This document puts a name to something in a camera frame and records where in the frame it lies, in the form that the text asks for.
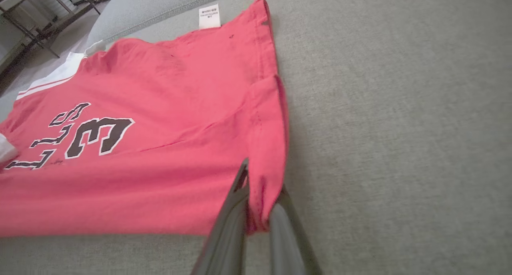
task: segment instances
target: folded shirt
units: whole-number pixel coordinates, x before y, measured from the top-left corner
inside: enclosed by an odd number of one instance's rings
[[[244,158],[248,231],[264,231],[287,124],[265,0],[173,41],[70,54],[0,124],[18,153],[0,163],[0,236],[205,235]]]

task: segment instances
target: gray sofa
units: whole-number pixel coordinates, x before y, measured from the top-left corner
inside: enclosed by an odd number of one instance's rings
[[[112,0],[88,42],[172,40],[218,2]],[[326,274],[512,273],[512,0],[267,0],[286,185]],[[203,237],[3,239],[2,274],[188,274]],[[246,273],[268,274],[268,237]]]

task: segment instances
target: red stripe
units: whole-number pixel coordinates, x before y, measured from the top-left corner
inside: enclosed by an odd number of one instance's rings
[[[67,78],[63,78],[63,79],[60,79],[60,80],[55,80],[55,81],[50,82],[50,83],[46,83],[46,84],[42,84],[42,85],[37,85],[37,86],[32,87],[32,88],[28,88],[28,89],[27,89],[27,90],[25,90],[25,91],[21,91],[21,92],[19,92],[19,93],[18,93],[18,96],[19,96],[19,95],[23,95],[23,94],[25,94],[26,92],[28,92],[28,91],[30,91],[30,90],[33,90],[33,89],[36,89],[36,88],[39,88],[39,87],[42,87],[42,86],[46,86],[46,85],[50,85],[50,84],[54,84],[54,83],[58,83],[58,82],[60,82],[60,81],[62,81],[62,80],[67,80],[67,79],[71,78],[72,76],[75,76],[75,75],[71,75],[71,76],[69,76],[69,77],[67,77]]]

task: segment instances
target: clothing label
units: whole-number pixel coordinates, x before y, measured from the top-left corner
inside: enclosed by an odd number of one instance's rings
[[[215,28],[221,26],[219,4],[199,9],[199,28]]]

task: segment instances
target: red shirt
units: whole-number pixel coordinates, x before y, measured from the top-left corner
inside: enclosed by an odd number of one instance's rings
[[[0,133],[0,235],[210,231],[249,157],[249,231],[283,183],[285,94],[270,13],[256,0],[220,28],[116,42],[70,78],[21,92]]]

